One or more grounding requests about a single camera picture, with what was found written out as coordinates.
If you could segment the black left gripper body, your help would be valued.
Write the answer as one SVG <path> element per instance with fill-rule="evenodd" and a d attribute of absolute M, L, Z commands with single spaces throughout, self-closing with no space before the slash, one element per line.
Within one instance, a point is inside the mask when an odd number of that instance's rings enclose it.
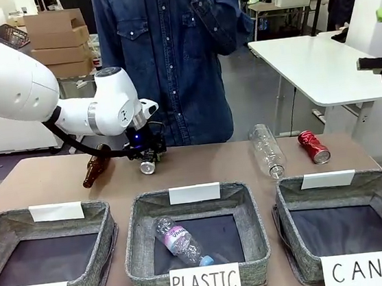
<path fill-rule="evenodd" d="M 142 153 L 141 162 L 153 162 L 152 151 L 165 153 L 164 131 L 165 125 L 162 122 L 148 121 L 141 129 L 133 127 L 127 128 L 125 135 L 128 142 L 124 145 L 124 150 L 133 150 Z"/>

